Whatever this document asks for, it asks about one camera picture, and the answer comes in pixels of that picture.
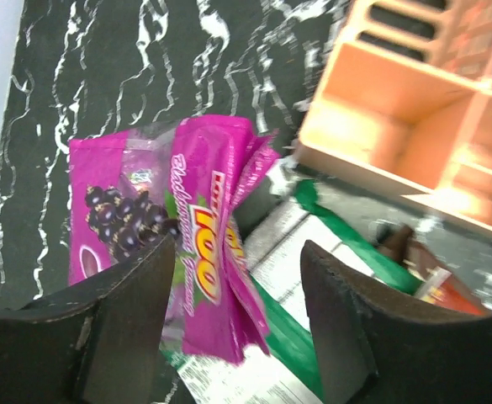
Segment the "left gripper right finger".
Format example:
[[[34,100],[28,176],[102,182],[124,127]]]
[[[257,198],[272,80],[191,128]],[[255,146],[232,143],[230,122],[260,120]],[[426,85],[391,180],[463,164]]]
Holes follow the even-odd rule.
[[[492,403],[492,316],[399,292],[306,242],[300,272],[326,403]]]

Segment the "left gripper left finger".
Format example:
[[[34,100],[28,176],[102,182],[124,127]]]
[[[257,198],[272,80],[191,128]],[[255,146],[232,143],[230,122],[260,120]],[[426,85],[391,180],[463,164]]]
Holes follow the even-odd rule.
[[[175,245],[165,237],[83,281],[0,310],[0,403],[146,403]]]

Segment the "red doritos bag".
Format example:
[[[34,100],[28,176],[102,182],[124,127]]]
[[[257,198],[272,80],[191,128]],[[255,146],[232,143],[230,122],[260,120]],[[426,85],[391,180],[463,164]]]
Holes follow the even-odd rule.
[[[492,315],[492,310],[448,269],[426,268],[424,274],[424,282],[414,294],[416,299],[472,316]]]

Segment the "purple blackcurrant candy bag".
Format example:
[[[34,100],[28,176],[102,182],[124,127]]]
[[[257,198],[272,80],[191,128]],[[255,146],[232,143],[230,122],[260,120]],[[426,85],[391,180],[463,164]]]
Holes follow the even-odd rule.
[[[262,299],[247,271],[235,209],[277,160],[240,116],[206,114],[69,143],[69,281],[75,284],[170,236],[167,351],[232,364],[267,351]]]

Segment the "green chips bag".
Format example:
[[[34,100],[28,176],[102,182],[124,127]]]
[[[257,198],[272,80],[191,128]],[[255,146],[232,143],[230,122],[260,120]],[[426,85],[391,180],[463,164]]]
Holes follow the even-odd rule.
[[[252,195],[268,216],[246,239],[251,275],[267,307],[272,333],[270,355],[257,347],[246,350],[239,366],[203,357],[172,358],[176,371],[166,403],[318,403],[320,375],[309,331],[299,274],[299,255],[311,239],[358,271],[373,267],[341,231],[331,231],[293,197],[303,175],[284,158]]]

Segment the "brown kettle chips bag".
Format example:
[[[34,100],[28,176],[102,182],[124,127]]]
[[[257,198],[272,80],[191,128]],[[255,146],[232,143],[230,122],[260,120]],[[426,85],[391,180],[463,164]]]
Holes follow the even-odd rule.
[[[410,241],[413,236],[414,230],[408,225],[383,223],[377,230],[374,247],[385,257],[408,269]]]

